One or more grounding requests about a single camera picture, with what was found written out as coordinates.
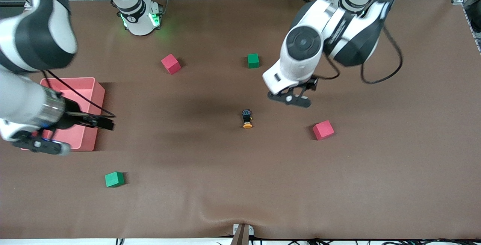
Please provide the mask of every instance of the brown table surface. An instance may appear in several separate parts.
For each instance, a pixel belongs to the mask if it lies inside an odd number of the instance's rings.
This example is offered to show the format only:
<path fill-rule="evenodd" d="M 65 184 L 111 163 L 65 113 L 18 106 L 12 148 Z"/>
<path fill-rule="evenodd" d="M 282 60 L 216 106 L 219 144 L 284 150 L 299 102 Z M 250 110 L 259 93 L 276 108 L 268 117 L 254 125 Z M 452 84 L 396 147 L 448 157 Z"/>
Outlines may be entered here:
<path fill-rule="evenodd" d="M 344 68 L 303 109 L 268 100 L 261 77 L 300 0 L 172 0 L 144 37 L 108 2 L 71 4 L 79 53 L 57 73 L 96 77 L 116 130 L 67 157 L 0 142 L 1 238 L 212 237 L 242 222 L 261 238 L 481 237 L 481 58 L 461 6 L 397 0 L 401 71 L 366 85 Z M 396 65 L 382 35 L 367 77 Z M 324 120 L 336 135 L 315 141 Z M 105 188 L 112 171 L 129 183 Z"/>

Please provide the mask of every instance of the pink container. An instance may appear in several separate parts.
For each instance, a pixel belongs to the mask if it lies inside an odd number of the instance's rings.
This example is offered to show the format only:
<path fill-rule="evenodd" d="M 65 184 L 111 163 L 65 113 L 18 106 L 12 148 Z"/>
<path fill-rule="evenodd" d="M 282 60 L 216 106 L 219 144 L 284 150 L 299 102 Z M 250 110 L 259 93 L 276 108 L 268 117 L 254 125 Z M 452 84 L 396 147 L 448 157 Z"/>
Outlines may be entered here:
<path fill-rule="evenodd" d="M 62 92 L 65 98 L 77 102 L 80 110 L 93 115 L 100 115 L 101 110 L 91 105 L 86 100 L 71 91 L 67 86 L 62 84 L 57 79 L 48 79 L 52 89 Z M 88 98 L 98 106 L 103 105 L 103 97 L 105 96 L 105 89 L 95 80 L 95 78 L 62 78 L 66 84 L 70 85 L 82 96 Z M 47 86 L 46 79 L 42 79 L 40 84 Z M 66 142 L 72 146 L 72 151 L 93 151 L 95 147 L 95 139 L 97 138 L 97 130 L 92 127 L 83 127 L 74 125 L 67 130 L 57 130 L 54 140 L 59 142 Z M 46 132 L 45 138 L 50 137 L 51 132 Z"/>

